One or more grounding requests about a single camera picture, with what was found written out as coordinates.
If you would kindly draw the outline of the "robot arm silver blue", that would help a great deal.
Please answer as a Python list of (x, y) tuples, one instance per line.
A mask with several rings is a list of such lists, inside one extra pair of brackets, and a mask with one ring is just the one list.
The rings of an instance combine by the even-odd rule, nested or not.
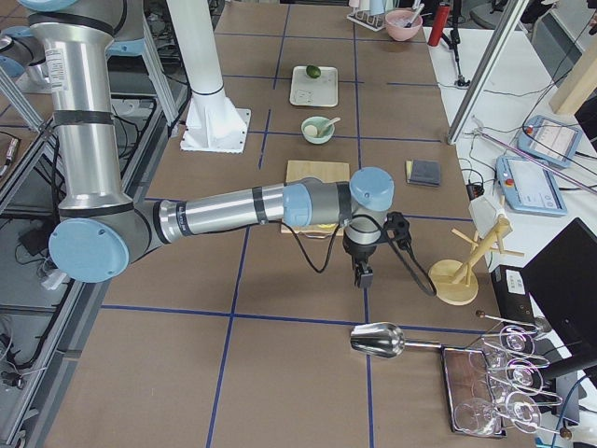
[(101, 283), (162, 245), (205, 233), (279, 222), (336, 224), (354, 270), (367, 268), (381, 239), (395, 184), (377, 167), (349, 181), (315, 178), (197, 201), (136, 203), (123, 190), (107, 55), (145, 35), (139, 1), (29, 1), (29, 26), (42, 43), (62, 149), (66, 194), (49, 238), (53, 262), (71, 278)]

